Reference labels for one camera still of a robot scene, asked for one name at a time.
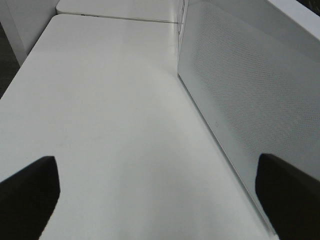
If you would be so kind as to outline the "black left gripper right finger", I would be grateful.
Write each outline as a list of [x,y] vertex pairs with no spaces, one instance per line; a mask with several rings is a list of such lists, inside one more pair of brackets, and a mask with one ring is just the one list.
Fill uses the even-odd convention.
[[281,158],[259,156],[255,193],[281,240],[320,238],[320,182]]

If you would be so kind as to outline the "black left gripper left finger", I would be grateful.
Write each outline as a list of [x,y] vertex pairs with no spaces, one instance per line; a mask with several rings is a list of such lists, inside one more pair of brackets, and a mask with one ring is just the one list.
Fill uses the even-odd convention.
[[54,156],[44,156],[0,183],[0,238],[38,240],[60,197]]

